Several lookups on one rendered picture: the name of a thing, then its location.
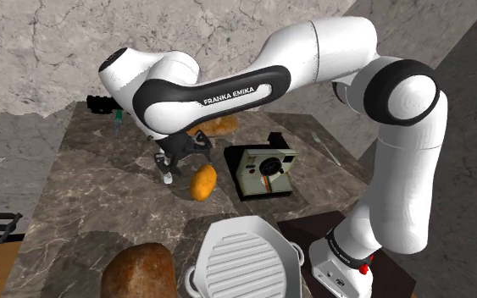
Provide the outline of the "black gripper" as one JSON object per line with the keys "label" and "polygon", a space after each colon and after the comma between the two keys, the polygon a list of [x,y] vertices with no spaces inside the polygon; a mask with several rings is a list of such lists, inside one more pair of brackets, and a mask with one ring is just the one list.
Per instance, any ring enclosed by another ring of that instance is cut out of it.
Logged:
{"label": "black gripper", "polygon": [[166,185],[173,182],[175,163],[190,153],[198,150],[211,162],[210,151],[213,146],[209,138],[201,130],[195,133],[194,139],[186,132],[182,132],[157,140],[157,144],[163,152],[154,154],[154,162],[161,172],[162,181]]}

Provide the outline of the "yellow-brown potato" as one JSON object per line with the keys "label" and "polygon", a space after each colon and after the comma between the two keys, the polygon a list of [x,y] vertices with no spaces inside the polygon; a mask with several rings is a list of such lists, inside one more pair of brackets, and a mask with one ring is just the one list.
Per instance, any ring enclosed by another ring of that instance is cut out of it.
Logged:
{"label": "yellow-brown potato", "polygon": [[213,191],[217,174],[211,164],[204,164],[191,178],[189,193],[195,201],[206,200]]}

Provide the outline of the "long golden bread loaf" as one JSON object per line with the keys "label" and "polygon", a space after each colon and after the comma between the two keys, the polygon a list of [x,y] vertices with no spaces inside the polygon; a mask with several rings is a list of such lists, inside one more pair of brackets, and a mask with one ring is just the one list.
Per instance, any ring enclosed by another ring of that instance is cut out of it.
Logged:
{"label": "long golden bread loaf", "polygon": [[195,135],[199,130],[207,137],[229,135],[238,128],[238,120],[235,115],[227,115],[200,123],[187,131],[188,135]]}

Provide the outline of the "black blocky object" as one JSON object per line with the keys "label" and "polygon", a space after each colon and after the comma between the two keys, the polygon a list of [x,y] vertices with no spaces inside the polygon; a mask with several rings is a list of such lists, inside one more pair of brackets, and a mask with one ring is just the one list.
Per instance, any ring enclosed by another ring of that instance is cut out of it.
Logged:
{"label": "black blocky object", "polygon": [[122,107],[112,97],[88,95],[86,105],[95,114],[111,114],[114,110],[122,110]]}

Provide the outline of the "white ridged grill pan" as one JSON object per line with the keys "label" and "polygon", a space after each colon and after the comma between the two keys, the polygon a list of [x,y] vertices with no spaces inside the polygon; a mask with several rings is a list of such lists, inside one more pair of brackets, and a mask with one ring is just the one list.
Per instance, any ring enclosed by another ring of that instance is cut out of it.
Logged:
{"label": "white ridged grill pan", "polygon": [[191,298],[302,298],[302,249],[259,216],[211,223],[184,275]]}

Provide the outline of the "large brown bread loaf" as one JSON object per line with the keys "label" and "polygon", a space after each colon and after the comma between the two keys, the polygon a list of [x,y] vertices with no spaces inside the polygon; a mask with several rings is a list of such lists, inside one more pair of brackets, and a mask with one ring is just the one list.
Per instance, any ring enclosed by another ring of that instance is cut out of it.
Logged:
{"label": "large brown bread loaf", "polygon": [[103,271],[100,298],[178,298],[169,249],[145,243],[121,251]]}

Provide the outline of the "silver fork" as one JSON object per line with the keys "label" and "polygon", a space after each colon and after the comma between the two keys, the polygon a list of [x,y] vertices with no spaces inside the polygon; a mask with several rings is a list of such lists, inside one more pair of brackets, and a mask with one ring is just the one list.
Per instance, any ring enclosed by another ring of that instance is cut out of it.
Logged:
{"label": "silver fork", "polygon": [[319,136],[317,135],[317,133],[315,131],[311,131],[311,136],[313,137],[313,139],[319,143],[325,150],[326,152],[329,154],[330,158],[332,159],[332,161],[339,167],[341,167],[341,163],[340,161],[338,160],[338,158],[332,153],[332,151],[327,147],[327,145],[324,144],[324,142],[322,142],[322,140],[319,138]]}

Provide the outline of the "dark robot stand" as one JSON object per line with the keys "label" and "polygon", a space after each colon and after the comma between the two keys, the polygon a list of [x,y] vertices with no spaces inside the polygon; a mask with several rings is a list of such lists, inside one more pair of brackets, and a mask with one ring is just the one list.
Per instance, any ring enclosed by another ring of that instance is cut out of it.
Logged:
{"label": "dark robot stand", "polygon": [[[284,237],[297,243],[305,254],[302,276],[313,298],[336,297],[312,275],[308,248],[315,240],[323,238],[332,227],[335,227],[344,218],[345,216],[341,212],[333,211],[277,223]],[[374,253],[369,268],[374,275],[371,298],[412,298],[416,285],[415,279],[382,250]]]}

